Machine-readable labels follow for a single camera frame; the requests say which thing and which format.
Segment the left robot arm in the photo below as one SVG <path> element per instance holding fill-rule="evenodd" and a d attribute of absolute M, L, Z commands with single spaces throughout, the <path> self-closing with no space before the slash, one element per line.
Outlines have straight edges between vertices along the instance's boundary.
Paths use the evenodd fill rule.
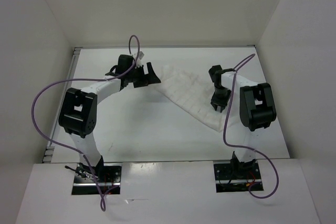
<path fill-rule="evenodd" d="M 132 62 L 119 63 L 106 74 L 104 81 L 95 82 L 85 88 L 69 88 L 62 103 L 58 123 L 74 142 L 75 149 L 80 152 L 80 164 L 86 169 L 86 176 L 93 182 L 104 177 L 103 158 L 97 149 L 93 131 L 97 125 L 97 108 L 100 102 L 120 92 L 128 84 L 134 88 L 146 87 L 160 83 L 152 64 L 136 66 L 124 73 Z"/>

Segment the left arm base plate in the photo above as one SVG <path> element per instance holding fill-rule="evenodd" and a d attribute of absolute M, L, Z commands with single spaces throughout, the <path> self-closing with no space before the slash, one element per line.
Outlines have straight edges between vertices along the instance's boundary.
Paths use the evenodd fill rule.
<path fill-rule="evenodd" d="M 80 168 L 68 169 L 75 172 L 72 186 L 72 195 L 98 195 L 99 192 L 94 182 L 93 176 Z M 121 190 L 121 163 L 106 163 L 102 169 L 102 174 L 96 176 L 100 190 L 105 195 L 119 195 Z"/>

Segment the white pleated skirt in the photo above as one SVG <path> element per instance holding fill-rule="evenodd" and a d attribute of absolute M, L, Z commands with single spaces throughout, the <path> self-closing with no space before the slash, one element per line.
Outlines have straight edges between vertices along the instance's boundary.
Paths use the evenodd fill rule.
<path fill-rule="evenodd" d="M 171 102 L 209 128 L 221 132 L 225 112 L 215 111 L 211 106 L 214 85 L 199 75 L 173 66 L 163 66 L 161 83 L 155 89 Z"/>

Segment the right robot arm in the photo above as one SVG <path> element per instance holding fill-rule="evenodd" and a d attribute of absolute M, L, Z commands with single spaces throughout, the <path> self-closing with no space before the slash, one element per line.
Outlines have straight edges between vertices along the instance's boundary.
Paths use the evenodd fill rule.
<path fill-rule="evenodd" d="M 259 129 L 270 127 L 277 117 L 271 86 L 251 81 L 232 69 L 216 70 L 209 75 L 214 84 L 211 105 L 215 110 L 226 110 L 223 141 L 234 148 L 230 172 L 235 178 L 243 178 L 256 162 Z M 242 144 L 231 144 L 226 137 L 234 103 L 238 104 L 239 123 L 247 131 Z"/>

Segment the aluminium table frame rail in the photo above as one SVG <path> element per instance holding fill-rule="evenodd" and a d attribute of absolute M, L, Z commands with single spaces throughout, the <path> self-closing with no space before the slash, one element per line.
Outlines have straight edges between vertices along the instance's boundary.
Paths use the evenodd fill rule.
<path fill-rule="evenodd" d="M 71 79 L 73 77 L 74 71 L 75 71 L 76 66 L 77 66 L 78 57 L 80 55 L 81 49 L 82 49 L 82 47 L 75 47 L 74 48 L 73 53 L 72 53 L 70 67 L 69 67 L 66 79 Z M 67 86 L 68 86 L 67 83 L 62 85 L 62 93 L 61 93 L 60 102 L 58 104 L 58 108 L 57 108 L 57 111 L 56 111 L 56 118 L 53 122 L 51 132 L 49 134 L 50 138 L 53 138 L 55 130 L 56 130 L 57 125 L 58 125 L 58 117 L 59 117 L 59 113 L 60 113 L 60 109 L 61 109 L 61 104 L 62 104 L 64 95 L 65 95 L 65 92 L 67 90 Z M 53 156 L 53 153 L 54 153 L 54 149 L 55 149 L 55 146 L 53 145 L 53 143 L 51 141 L 48 141 L 45 152 L 44 152 L 43 160 L 42 160 L 43 164 L 50 164 L 51 163 L 52 156 Z"/>

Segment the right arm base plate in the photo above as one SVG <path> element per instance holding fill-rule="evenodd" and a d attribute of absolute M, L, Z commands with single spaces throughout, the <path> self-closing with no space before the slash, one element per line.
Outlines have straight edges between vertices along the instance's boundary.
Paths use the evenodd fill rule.
<path fill-rule="evenodd" d="M 234 174 L 232 166 L 228 162 L 214 163 L 214 177 L 217 193 L 234 193 L 248 191 L 263 191 L 261 174 L 258 164 L 250 171 Z"/>

